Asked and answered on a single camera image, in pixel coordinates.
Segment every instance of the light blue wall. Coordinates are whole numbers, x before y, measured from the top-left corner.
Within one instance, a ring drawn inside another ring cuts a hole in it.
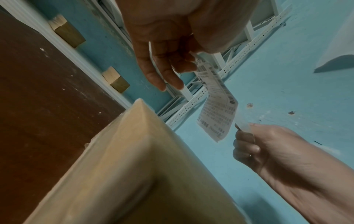
[[[313,73],[353,0],[293,0],[286,26],[251,55],[226,86],[250,122],[288,127],[329,147],[354,168],[354,69]],[[246,109],[248,103],[253,108]],[[201,107],[176,131],[255,224],[307,223],[232,157],[235,128],[218,144],[197,126]]]
[[[123,93],[131,101],[142,98],[159,111],[172,97],[160,92],[143,76],[134,53],[112,27],[102,19],[90,0],[31,0],[49,19],[62,14],[86,39],[77,50],[101,71],[113,66],[130,84]]]

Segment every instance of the receipt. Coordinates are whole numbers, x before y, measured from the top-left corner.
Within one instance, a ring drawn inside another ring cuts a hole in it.
[[[239,103],[224,85],[213,66],[198,55],[196,76],[207,88],[209,96],[197,123],[216,142],[229,133]]]

